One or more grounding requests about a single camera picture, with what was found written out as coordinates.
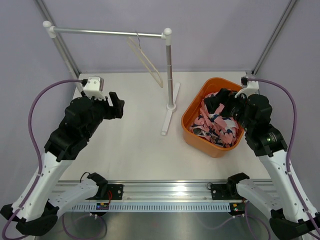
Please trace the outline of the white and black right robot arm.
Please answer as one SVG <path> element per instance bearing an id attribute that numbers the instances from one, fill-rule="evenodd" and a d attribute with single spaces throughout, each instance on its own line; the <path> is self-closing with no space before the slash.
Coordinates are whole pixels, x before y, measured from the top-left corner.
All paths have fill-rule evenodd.
<path id="1" fill-rule="evenodd" d="M 205 97 L 204 105 L 210 114 L 222 107 L 221 116 L 233 118 L 244 129 L 245 141 L 267 170 L 278 199 L 257 187 L 243 172 L 227 179 L 228 196 L 252 203 L 269 220 L 280 240 L 319 231 L 320 213 L 299 184 L 284 137 L 270 123 L 273 108 L 268 98 L 222 88 L 216 95 Z"/>

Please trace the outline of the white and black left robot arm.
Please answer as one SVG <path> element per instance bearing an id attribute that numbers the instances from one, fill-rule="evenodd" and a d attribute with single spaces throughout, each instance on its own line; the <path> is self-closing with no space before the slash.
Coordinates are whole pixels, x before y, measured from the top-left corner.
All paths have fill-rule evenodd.
<path id="1" fill-rule="evenodd" d="M 41 166 L 27 188 L 16 202 L 1 208 L 1 215 L 16 222 L 15 228 L 24 237 L 45 235 L 79 202 L 102 200 L 112 195 L 108 181 L 94 172 L 58 197 L 50 196 L 62 174 L 88 145 L 102 121 L 123 117 L 124 100 L 115 92 L 110 92 L 109 96 L 111 104 L 84 95 L 70 102 L 64 110 L 64 118 L 45 144 Z"/>

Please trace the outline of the wooden clothes hanger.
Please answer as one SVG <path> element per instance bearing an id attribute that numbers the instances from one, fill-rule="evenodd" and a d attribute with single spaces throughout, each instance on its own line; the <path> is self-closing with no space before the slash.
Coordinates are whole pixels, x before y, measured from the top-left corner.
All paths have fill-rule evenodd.
<path id="1" fill-rule="evenodd" d="M 141 62 L 141 64 L 146 68 L 146 70 L 152 76 L 152 78 L 157 82 L 159 87 L 163 88 L 164 82 L 160 75 L 160 72 L 155 67 L 155 65 L 150 61 L 147 55 L 143 52 L 138 34 L 136 34 L 136 37 L 138 38 L 138 42 L 136 42 L 132 37 L 129 36 L 126 38 L 126 43 L 130 47 L 132 52 L 135 54 L 135 56 L 138 58 L 138 60 Z"/>

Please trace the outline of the pink shark print shorts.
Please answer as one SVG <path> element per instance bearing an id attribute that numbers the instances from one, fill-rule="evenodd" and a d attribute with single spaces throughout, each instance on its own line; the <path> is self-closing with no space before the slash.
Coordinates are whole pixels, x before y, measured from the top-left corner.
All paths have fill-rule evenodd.
<path id="1" fill-rule="evenodd" d="M 190 125 L 189 131 L 218 147 L 233 147 L 237 142 L 240 127 L 232 117 L 220 115 L 223 108 L 224 105 L 220 104 L 218 109 L 210 114 L 202 100 L 199 114 Z"/>

